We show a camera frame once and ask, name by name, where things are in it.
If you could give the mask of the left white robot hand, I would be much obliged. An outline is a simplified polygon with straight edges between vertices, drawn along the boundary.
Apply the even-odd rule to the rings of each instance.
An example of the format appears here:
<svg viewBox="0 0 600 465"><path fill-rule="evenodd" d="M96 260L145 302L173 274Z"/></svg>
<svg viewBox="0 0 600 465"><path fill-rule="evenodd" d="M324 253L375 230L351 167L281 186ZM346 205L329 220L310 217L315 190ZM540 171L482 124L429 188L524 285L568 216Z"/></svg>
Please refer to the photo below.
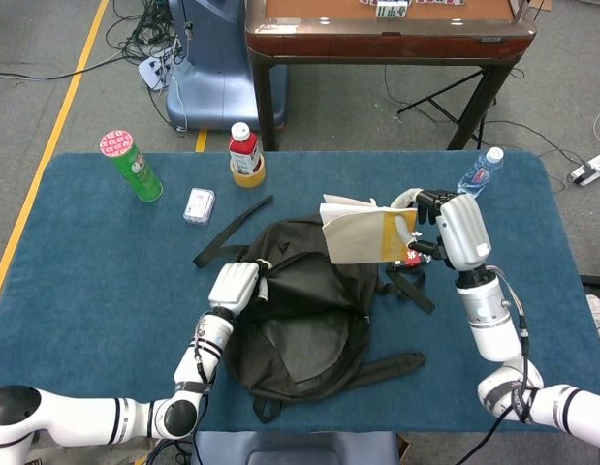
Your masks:
<svg viewBox="0 0 600 465"><path fill-rule="evenodd" d="M265 274L272 268L270 262L226 263L208 295L212 309L222 308L238 316L250 305L268 301L268 281Z"/></svg>

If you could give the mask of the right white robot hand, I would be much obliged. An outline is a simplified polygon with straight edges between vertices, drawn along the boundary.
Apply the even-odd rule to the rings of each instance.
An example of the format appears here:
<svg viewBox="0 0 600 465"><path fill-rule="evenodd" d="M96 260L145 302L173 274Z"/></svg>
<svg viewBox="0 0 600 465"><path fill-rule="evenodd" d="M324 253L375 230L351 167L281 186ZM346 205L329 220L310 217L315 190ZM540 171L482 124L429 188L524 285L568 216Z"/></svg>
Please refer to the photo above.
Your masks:
<svg viewBox="0 0 600 465"><path fill-rule="evenodd" d="M443 260L458 272L471 271L486 262L491 244L480 207L473 196L410 188L391 203L394 209L411 206L417 207L419 223L429 222L438 228L439 241L432 243L418 239L406 220L397 216L397 233L409 249Z"/></svg>

